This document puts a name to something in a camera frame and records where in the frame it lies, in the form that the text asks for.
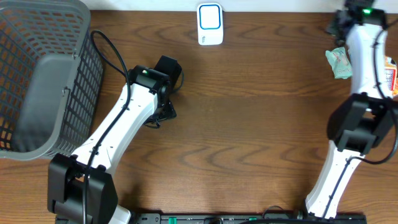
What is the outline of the teal snack wrapper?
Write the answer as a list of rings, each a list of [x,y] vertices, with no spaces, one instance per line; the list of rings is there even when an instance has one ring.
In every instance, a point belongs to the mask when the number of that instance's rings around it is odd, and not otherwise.
[[[325,56],[336,79],[347,79],[352,77],[352,66],[349,62],[346,49],[344,47],[326,50]]]

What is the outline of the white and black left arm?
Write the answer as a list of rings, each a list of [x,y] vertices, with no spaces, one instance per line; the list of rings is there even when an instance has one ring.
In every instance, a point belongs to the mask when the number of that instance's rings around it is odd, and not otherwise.
[[[154,68],[137,65],[118,102],[94,133],[70,156],[57,154],[48,169],[48,210],[56,223],[129,223],[130,210],[119,205],[113,176],[141,126],[174,118],[169,99],[183,70],[177,62]]]

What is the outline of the yellow wet wipes pack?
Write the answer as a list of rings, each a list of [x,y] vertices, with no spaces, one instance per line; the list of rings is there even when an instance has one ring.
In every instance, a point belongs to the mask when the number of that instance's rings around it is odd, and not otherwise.
[[[384,58],[384,74],[386,76],[388,88],[391,91],[391,96],[394,98],[397,96],[397,64],[391,57],[385,56]]]

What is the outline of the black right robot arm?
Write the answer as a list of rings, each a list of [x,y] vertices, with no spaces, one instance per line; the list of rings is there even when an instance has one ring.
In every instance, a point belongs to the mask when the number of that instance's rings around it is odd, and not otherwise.
[[[311,221],[336,220],[337,206],[360,163],[379,165],[383,159],[365,158],[378,147],[391,128],[397,128],[397,102],[384,74],[385,41],[391,24],[382,9],[372,1],[346,1],[327,32],[336,43],[347,46],[351,59],[351,93],[330,116],[327,126],[329,149],[320,176],[305,198],[305,218]]]

